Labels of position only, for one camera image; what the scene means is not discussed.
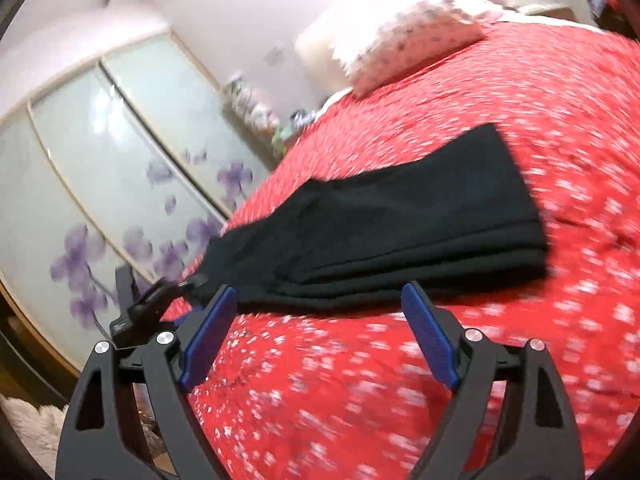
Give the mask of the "black pants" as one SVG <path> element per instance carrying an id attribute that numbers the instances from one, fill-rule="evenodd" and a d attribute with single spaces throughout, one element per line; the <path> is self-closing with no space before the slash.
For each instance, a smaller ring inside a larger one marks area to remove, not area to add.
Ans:
<path id="1" fill-rule="evenodd" d="M 425 157 L 340 180 L 311 179 L 270 216 L 213 238 L 201 304 L 329 311 L 398 296 L 493 292 L 543 278 L 549 244 L 498 129 L 475 127 Z"/>

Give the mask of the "white fluffy rug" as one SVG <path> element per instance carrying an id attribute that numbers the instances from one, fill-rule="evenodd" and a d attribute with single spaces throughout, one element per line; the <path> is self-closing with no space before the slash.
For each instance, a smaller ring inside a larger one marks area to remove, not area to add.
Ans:
<path id="1" fill-rule="evenodd" d="M 51 479 L 55 475 L 58 444 L 67 408 L 36 408 L 20 399 L 1 397 L 1 408 L 27 451 Z"/>

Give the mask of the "wardrobe with purple flowers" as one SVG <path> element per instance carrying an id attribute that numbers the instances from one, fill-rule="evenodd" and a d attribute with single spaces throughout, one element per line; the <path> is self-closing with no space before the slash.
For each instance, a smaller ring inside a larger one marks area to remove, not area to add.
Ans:
<path id="1" fill-rule="evenodd" d="M 116 269 L 178 278 L 274 166 L 176 36 L 94 58 L 2 118 L 2 292 L 77 370 Z"/>

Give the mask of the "red floral bedspread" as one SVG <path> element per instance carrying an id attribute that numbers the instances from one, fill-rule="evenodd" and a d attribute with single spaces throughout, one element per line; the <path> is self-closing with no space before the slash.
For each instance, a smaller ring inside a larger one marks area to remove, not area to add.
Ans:
<path id="1" fill-rule="evenodd" d="M 596 470 L 639 406 L 639 46 L 499 23 L 343 96 L 195 272 L 239 314 L 195 415 L 235 479 L 403 479 L 449 396 L 406 283 L 503 344 L 540 338 Z"/>

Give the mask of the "left nightstand with clutter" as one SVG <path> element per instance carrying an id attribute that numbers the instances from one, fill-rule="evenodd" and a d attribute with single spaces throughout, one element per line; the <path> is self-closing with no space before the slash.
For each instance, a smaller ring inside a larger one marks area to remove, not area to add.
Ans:
<path id="1" fill-rule="evenodd" d="M 304 110 L 299 108 L 290 116 L 287 126 L 280 126 L 274 130 L 271 138 L 273 154 L 282 158 L 292 148 L 305 129 L 310 127 L 319 117 L 318 110 Z"/>

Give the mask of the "stuffed toy stack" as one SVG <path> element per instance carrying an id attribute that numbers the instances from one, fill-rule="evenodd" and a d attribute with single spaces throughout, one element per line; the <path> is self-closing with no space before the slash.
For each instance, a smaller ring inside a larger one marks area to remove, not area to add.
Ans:
<path id="1" fill-rule="evenodd" d="M 258 90 L 242 73 L 233 74 L 222 87 L 222 94 L 233 113 L 254 133 L 273 136 L 280 127 L 280 119 Z"/>

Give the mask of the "beige pink headboard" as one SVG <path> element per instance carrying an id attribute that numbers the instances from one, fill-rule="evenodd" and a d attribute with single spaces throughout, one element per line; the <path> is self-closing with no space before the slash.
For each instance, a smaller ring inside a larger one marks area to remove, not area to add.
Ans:
<path id="1" fill-rule="evenodd" d="M 341 61 L 334 56 L 336 47 L 352 41 L 352 29 L 345 22 L 319 18 L 296 38 L 294 48 L 305 73 L 328 96 L 352 88 Z"/>

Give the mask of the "floral white pillow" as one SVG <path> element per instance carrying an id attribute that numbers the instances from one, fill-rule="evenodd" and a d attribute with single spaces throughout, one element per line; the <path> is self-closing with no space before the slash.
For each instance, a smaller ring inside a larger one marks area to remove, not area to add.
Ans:
<path id="1" fill-rule="evenodd" d="M 394 18 L 362 22 L 333 46 L 356 96 L 484 38 L 479 21 L 448 2 L 420 2 Z"/>

